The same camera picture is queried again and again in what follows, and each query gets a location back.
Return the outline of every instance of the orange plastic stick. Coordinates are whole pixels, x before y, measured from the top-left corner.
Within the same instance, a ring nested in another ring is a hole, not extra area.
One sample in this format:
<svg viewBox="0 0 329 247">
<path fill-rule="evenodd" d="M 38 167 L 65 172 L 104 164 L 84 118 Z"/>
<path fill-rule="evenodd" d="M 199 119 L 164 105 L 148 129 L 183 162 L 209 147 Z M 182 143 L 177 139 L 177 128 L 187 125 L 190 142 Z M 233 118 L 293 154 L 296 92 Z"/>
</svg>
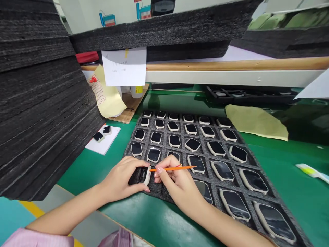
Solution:
<svg viewBox="0 0 329 247">
<path fill-rule="evenodd" d="M 164 170 L 183 170 L 183 169 L 191 169 L 196 166 L 180 166 L 180 167 L 171 167 L 171 168 L 165 168 Z M 156 169 L 151 169 L 150 172 L 156 172 Z"/>
</svg>

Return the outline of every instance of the yellow cloth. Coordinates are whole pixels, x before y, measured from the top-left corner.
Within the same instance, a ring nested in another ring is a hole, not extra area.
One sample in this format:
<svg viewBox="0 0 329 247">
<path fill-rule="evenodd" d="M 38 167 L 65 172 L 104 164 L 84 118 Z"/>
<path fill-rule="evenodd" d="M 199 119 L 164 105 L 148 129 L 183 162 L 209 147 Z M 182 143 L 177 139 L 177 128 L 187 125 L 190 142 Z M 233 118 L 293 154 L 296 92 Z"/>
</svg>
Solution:
<svg viewBox="0 0 329 247">
<path fill-rule="evenodd" d="M 97 79 L 96 82 L 90 82 L 93 77 Z M 105 118 L 115 116 L 127 108 L 121 99 L 118 89 L 116 87 L 106 86 L 102 65 L 97 67 L 87 82 L 95 93 L 98 109 Z"/>
<path fill-rule="evenodd" d="M 261 108 L 227 105 L 225 111 L 240 132 L 288 141 L 287 128 Z"/>
</svg>

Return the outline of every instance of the yellow floor line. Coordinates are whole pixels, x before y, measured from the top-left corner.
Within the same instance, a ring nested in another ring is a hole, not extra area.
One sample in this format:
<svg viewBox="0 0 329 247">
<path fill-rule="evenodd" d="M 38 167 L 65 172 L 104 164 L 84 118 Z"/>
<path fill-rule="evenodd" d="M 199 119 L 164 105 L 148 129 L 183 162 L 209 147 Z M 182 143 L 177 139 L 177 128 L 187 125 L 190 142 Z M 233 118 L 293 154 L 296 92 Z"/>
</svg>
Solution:
<svg viewBox="0 0 329 247">
<path fill-rule="evenodd" d="M 19 201 L 35 218 L 39 218 L 45 214 L 36 204 L 33 202 Z M 74 239 L 74 247 L 84 247 L 77 239 Z"/>
</svg>

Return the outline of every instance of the floor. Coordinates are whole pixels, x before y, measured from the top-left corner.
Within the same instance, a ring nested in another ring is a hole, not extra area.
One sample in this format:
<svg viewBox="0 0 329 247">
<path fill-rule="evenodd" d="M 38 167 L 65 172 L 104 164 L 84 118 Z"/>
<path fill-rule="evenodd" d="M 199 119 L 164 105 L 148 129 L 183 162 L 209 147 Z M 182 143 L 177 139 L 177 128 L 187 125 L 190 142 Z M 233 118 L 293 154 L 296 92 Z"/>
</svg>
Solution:
<svg viewBox="0 0 329 247">
<path fill-rule="evenodd" d="M 24 202 L 10 201 L 0 197 L 0 246 L 18 228 L 25 227 L 37 217 L 48 212 L 74 196 L 58 185 L 55 185 L 43 201 Z M 75 247 L 98 246 L 110 233 L 119 229 L 119 226 L 98 211 L 93 212 L 81 222 L 71 233 L 78 240 Z"/>
</svg>

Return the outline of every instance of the hand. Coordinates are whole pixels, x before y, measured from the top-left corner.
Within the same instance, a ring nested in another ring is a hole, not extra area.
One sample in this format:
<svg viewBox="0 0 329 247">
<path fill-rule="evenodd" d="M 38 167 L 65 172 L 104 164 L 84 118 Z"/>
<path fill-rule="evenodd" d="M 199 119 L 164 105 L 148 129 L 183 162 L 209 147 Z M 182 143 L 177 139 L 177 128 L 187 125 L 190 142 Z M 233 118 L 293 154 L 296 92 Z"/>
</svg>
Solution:
<svg viewBox="0 0 329 247">
<path fill-rule="evenodd" d="M 179 161 L 173 155 L 156 165 L 154 182 L 161 181 L 166 186 L 176 205 L 190 218 L 196 220 L 198 212 L 205 210 L 210 204 L 206 202 L 198 190 L 190 172 L 185 170 L 165 171 L 166 167 L 178 167 Z"/>
<path fill-rule="evenodd" d="M 131 196 L 139 191 L 151 192 L 149 187 L 142 183 L 128 185 L 128 181 L 137 167 L 150 166 L 143 160 L 126 156 L 110 171 L 106 178 L 99 184 L 105 203 L 114 202 Z"/>
</svg>

